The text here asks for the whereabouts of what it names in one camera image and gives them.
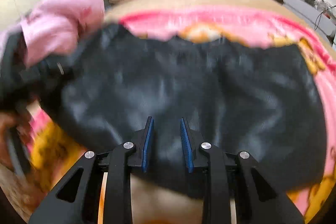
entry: beige bed sheet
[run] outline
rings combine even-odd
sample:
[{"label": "beige bed sheet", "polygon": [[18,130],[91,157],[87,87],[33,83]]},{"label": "beige bed sheet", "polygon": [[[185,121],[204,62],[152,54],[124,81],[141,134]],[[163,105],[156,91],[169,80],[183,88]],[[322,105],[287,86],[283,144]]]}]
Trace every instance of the beige bed sheet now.
[{"label": "beige bed sheet", "polygon": [[[274,0],[133,0],[108,10],[105,14],[105,21],[117,22],[118,19],[125,15],[148,10],[186,8],[197,5],[232,5],[263,9],[283,15],[310,28],[304,20],[300,19]],[[332,58],[336,60],[336,52],[332,49],[330,43],[323,40],[321,36],[318,35],[318,37]]]}]

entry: pink hoodie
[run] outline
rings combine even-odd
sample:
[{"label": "pink hoodie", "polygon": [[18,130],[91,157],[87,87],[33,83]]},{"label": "pink hoodie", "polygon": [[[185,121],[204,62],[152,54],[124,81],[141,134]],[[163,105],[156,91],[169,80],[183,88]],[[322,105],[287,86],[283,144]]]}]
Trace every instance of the pink hoodie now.
[{"label": "pink hoodie", "polygon": [[21,21],[28,49],[25,64],[31,66],[52,52],[71,53],[81,35],[101,26],[104,11],[103,0],[42,0]]}]

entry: triangular cutout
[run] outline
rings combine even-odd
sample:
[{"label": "triangular cutout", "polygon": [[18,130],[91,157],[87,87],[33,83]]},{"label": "triangular cutout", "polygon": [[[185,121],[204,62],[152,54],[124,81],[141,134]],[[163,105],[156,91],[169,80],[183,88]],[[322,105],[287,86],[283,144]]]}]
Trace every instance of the triangular cutout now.
[{"label": "triangular cutout", "polygon": [[277,193],[255,168],[251,168],[251,174],[261,202],[266,202],[277,197]]},{"label": "triangular cutout", "polygon": [[73,203],[76,199],[79,183],[82,178],[84,169],[79,168],[74,175],[63,185],[62,189],[58,192],[57,198]]}]

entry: silver screw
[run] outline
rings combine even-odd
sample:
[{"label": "silver screw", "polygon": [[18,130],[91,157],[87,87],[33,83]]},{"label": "silver screw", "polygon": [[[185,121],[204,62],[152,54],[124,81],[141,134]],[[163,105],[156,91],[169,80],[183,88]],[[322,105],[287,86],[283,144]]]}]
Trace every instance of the silver screw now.
[{"label": "silver screw", "polygon": [[250,157],[250,154],[247,153],[246,151],[242,151],[240,152],[240,157],[243,158],[243,159],[248,159]]},{"label": "silver screw", "polygon": [[211,144],[210,143],[202,143],[201,146],[204,149],[210,149],[211,148]]},{"label": "silver screw", "polygon": [[95,155],[95,152],[93,152],[93,151],[87,151],[87,152],[85,153],[85,157],[86,157],[87,159],[91,159],[91,158],[93,158],[94,155]]},{"label": "silver screw", "polygon": [[133,146],[134,146],[134,144],[131,143],[131,142],[124,143],[124,148],[126,148],[126,149],[131,149]]}]

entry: black cable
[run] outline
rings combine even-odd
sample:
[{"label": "black cable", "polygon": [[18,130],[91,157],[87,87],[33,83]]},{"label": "black cable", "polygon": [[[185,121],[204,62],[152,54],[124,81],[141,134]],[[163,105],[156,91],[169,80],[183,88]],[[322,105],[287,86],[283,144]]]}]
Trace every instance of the black cable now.
[{"label": "black cable", "polygon": [[333,9],[333,8],[335,8],[335,7],[336,7],[336,5],[334,5],[334,6],[332,6],[332,7],[329,7],[328,9],[325,9],[322,13],[320,13],[320,14],[318,15],[318,17],[317,17],[316,20],[315,20],[315,28],[314,28],[315,31],[316,31],[317,28],[319,27],[319,24],[320,24],[320,21],[321,21],[322,14],[325,13],[326,11],[328,11],[329,9]]}]

